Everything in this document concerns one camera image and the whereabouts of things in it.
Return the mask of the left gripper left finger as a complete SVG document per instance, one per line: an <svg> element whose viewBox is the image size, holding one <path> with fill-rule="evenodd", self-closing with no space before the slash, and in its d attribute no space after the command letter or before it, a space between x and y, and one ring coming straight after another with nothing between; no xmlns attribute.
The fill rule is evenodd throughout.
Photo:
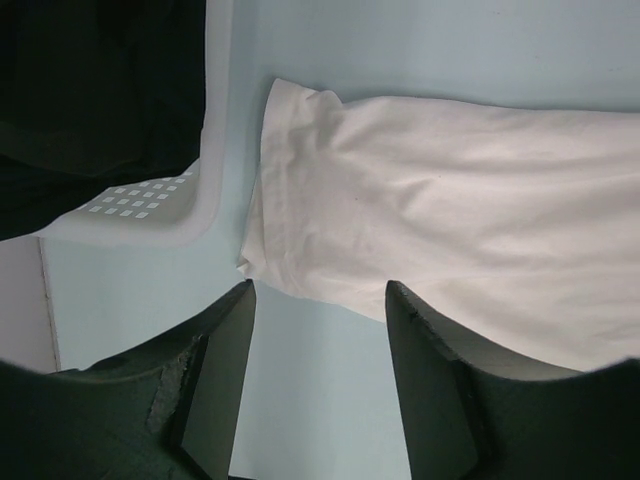
<svg viewBox="0 0 640 480"><path fill-rule="evenodd" d="M226 479L256 309L251 281L85 370L1 366L5 479Z"/></svg>

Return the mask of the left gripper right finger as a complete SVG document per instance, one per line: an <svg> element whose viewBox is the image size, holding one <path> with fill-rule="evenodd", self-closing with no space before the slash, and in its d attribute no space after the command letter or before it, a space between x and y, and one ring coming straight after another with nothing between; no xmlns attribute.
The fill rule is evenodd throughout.
<svg viewBox="0 0 640 480"><path fill-rule="evenodd" d="M397 281L387 331L415 479L635 479L639 363L587 373L471 331Z"/></svg>

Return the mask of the white floral t-shirt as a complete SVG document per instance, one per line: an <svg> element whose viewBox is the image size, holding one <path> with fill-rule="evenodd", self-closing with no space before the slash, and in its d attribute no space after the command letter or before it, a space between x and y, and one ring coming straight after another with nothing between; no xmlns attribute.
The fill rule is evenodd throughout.
<svg viewBox="0 0 640 480"><path fill-rule="evenodd" d="M239 270L385 318L386 285L525 356L639 353L639 117L276 80Z"/></svg>

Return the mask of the white plastic basket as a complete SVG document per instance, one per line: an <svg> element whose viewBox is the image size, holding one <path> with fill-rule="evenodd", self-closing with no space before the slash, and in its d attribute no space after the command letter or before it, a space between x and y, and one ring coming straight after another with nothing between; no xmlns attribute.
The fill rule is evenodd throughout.
<svg viewBox="0 0 640 480"><path fill-rule="evenodd" d="M182 174L111 187L29 234L94 245L174 246L201 235L219 204L234 5L206 5L206 106L198 159Z"/></svg>

